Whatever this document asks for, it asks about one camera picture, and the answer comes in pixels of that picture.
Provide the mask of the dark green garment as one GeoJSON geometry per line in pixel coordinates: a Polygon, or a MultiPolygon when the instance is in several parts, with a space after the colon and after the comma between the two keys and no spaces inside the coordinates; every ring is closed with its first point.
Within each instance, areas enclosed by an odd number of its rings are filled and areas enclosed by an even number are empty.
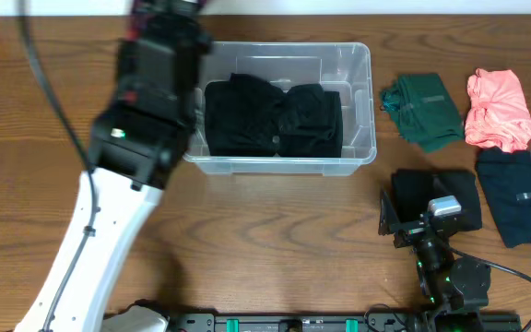
{"type": "Polygon", "coordinates": [[[462,117],[436,73],[399,75],[380,97],[399,135],[425,153],[465,139],[462,117]]]}

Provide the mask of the pink garment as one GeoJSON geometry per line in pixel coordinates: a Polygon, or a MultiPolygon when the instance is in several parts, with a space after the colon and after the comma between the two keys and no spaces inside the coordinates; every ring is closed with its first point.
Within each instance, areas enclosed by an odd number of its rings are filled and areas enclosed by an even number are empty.
{"type": "Polygon", "coordinates": [[[528,149],[531,114],[521,82],[512,70],[478,68],[468,78],[466,90],[470,99],[465,120],[467,144],[505,153],[528,149]]]}

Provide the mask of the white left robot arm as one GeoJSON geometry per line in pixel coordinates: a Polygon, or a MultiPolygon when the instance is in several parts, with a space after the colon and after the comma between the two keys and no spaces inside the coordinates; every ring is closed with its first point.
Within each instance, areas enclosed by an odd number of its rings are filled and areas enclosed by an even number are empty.
{"type": "Polygon", "coordinates": [[[195,90],[212,46],[200,1],[136,1],[115,86],[77,145],[83,172],[62,244],[20,331],[98,331],[142,225],[195,133],[195,90]]]}

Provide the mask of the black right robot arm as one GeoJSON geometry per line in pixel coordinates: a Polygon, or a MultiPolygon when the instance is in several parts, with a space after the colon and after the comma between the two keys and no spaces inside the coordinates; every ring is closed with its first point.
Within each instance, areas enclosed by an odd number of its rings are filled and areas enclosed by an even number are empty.
{"type": "Polygon", "coordinates": [[[465,218],[455,196],[432,199],[415,220],[399,219],[389,194],[380,196],[378,233],[393,235],[394,247],[410,248],[417,259],[419,285],[431,305],[412,318],[408,331],[482,331],[478,310],[489,304],[490,267],[448,247],[465,218]]]}

